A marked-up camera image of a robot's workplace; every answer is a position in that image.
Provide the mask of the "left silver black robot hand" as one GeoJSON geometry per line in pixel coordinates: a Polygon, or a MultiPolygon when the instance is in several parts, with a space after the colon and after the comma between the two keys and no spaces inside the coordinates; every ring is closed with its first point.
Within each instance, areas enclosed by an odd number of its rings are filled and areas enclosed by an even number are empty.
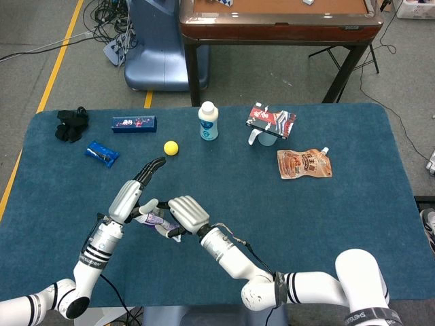
{"type": "Polygon", "coordinates": [[[108,210],[109,217],[112,220],[124,225],[130,223],[136,217],[145,215],[144,209],[139,206],[139,199],[152,175],[165,163],[165,157],[152,160],[132,180],[128,180],[121,187],[108,210]]]}

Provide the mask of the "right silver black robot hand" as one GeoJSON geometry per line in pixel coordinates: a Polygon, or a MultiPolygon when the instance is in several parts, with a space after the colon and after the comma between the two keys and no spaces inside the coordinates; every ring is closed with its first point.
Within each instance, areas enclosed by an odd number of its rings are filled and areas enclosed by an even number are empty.
{"type": "Polygon", "coordinates": [[[171,230],[168,237],[197,234],[202,238],[211,230],[209,215],[201,205],[191,196],[180,196],[168,202],[159,202],[157,207],[171,212],[179,227],[171,230]]]}

